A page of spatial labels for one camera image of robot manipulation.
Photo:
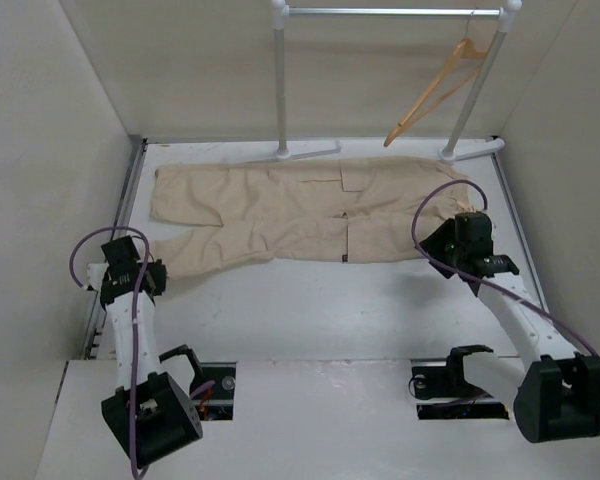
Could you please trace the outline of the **beige trousers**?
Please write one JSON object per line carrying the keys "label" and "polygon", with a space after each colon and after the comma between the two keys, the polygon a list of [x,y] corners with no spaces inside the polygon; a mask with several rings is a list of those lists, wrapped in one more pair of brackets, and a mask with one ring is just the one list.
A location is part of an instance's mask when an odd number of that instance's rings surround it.
{"label": "beige trousers", "polygon": [[279,259],[386,263],[418,257],[471,211],[464,175],[434,160],[378,157],[157,169],[150,216],[184,232],[150,251],[170,278]]}

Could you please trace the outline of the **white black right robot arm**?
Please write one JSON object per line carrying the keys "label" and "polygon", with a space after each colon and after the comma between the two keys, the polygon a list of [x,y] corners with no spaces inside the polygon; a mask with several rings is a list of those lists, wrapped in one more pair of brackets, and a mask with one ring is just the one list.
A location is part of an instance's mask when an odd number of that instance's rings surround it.
{"label": "white black right robot arm", "polygon": [[446,388],[463,396],[478,387],[508,405],[530,443],[600,436],[600,357],[563,337],[527,292],[514,261],[494,253],[489,217],[458,214],[416,247],[445,278],[458,276],[469,286],[522,362],[512,368],[491,348],[471,346],[444,370]]}

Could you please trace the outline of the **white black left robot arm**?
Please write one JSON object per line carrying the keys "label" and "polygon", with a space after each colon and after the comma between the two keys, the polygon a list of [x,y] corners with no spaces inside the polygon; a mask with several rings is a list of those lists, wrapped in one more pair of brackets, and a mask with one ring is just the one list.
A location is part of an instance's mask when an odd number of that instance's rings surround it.
{"label": "white black left robot arm", "polygon": [[[114,331],[117,383],[112,396],[101,402],[106,425],[140,478],[153,463],[200,440],[201,420],[192,398],[204,387],[204,373],[193,350],[181,345],[163,354],[154,335],[155,298],[166,290],[166,268],[142,264],[90,264],[88,286],[100,294]],[[177,356],[181,364],[171,373],[163,362]]]}

